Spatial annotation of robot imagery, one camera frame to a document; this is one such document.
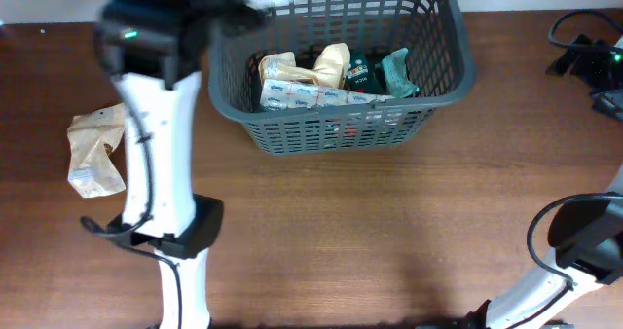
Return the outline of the beige bag in basket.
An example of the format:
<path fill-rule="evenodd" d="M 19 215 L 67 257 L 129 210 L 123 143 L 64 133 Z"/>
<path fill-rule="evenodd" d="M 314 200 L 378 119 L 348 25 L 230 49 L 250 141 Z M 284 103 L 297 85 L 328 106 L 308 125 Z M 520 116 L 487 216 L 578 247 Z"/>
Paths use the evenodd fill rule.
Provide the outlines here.
<path fill-rule="evenodd" d="M 341 89 L 350 67 L 350 50 L 346 43 L 324 48 L 313 68 L 299 67 L 293 52 L 265 56 L 259 63 L 261 82 L 280 80 Z"/>

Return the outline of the white Kleenex tissue pack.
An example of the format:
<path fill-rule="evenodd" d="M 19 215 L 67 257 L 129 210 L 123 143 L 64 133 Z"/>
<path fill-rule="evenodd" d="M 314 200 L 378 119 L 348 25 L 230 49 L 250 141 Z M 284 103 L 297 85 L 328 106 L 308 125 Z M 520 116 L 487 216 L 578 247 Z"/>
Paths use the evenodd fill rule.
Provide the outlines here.
<path fill-rule="evenodd" d="M 267 111 L 280 111 L 294 108 L 358 105 L 388 100 L 392 100 L 392 96 L 269 79 L 264 82 L 262 88 L 260 107 Z"/>

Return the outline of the dark green snack packet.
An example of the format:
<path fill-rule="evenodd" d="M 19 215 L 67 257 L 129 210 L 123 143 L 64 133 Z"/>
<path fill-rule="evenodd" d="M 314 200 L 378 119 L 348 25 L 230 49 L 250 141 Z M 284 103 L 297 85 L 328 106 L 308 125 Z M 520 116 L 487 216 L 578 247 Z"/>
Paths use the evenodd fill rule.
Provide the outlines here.
<path fill-rule="evenodd" d="M 375 66 L 359 50 L 350 53 L 350 68 L 346 73 L 346 86 L 350 91 L 385 95 L 385 90 L 376 77 Z"/>

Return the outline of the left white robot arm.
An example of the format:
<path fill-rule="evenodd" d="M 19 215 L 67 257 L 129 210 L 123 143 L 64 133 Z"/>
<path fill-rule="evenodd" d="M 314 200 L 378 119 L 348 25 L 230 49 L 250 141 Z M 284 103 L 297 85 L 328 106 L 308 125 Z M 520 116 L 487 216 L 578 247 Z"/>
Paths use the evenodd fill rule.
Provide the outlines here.
<path fill-rule="evenodd" d="M 202 57 L 214 34 L 262 26 L 294 0 L 109 0 L 93 31 L 96 59 L 126 108 L 128 191 L 106 225 L 81 224 L 126 252 L 156 260 L 164 328 L 206 328 L 206 268 L 224 204 L 194 193 L 193 117 Z"/>

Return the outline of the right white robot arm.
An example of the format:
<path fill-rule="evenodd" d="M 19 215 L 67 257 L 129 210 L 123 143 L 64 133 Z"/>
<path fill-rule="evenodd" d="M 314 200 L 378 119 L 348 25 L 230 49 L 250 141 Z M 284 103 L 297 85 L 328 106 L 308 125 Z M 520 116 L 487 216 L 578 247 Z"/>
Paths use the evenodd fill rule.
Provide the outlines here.
<path fill-rule="evenodd" d="M 622 277 L 622 171 L 607 189 L 543 207 L 526 236 L 534 267 L 510 290 L 485 301 L 453 328 L 539 329 L 580 297 Z"/>

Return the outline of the grey plastic lattice basket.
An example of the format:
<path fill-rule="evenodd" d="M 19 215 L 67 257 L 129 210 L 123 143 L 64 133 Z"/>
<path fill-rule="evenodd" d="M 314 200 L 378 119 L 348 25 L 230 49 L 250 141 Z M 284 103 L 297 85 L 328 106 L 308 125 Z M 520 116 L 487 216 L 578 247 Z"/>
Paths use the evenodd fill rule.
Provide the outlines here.
<path fill-rule="evenodd" d="M 472 89 L 458 0 L 295 0 L 217 32 L 209 95 L 276 156 L 396 146 Z"/>

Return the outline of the beige paper snack bag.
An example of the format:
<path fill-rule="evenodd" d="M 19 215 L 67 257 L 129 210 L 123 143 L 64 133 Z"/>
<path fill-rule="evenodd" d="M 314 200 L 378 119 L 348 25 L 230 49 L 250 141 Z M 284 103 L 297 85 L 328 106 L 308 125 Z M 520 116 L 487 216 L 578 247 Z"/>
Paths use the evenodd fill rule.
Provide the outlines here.
<path fill-rule="evenodd" d="M 67 180 L 82 198 L 107 197 L 126 188 L 109 158 L 122 141 L 125 119 L 124 104 L 73 117 L 67 129 L 71 153 Z"/>

